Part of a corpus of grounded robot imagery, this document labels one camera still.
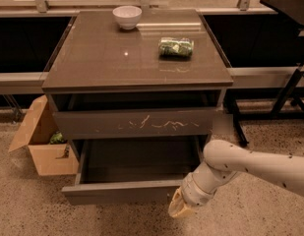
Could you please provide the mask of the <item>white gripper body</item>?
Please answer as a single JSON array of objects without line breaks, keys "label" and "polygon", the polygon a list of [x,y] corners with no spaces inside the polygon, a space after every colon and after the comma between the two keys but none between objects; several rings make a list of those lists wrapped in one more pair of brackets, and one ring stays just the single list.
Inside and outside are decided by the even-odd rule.
[{"label": "white gripper body", "polygon": [[201,207],[214,196],[217,181],[211,175],[189,173],[182,182],[182,196],[190,207]]}]

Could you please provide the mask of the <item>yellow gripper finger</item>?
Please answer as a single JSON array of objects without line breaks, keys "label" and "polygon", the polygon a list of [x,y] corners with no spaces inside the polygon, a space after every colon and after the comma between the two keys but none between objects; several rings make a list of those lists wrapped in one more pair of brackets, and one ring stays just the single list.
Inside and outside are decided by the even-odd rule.
[{"label": "yellow gripper finger", "polygon": [[168,214],[172,218],[185,218],[193,213],[194,211],[183,199],[181,188],[178,188],[169,204]]}]

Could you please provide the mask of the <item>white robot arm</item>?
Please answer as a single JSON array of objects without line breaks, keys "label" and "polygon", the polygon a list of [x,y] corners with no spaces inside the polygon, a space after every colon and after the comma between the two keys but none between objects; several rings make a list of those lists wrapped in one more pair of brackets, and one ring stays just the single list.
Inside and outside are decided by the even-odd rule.
[{"label": "white robot arm", "polygon": [[182,181],[168,208],[173,218],[192,214],[239,172],[304,197],[304,157],[247,150],[223,140],[208,142],[203,161]]}]

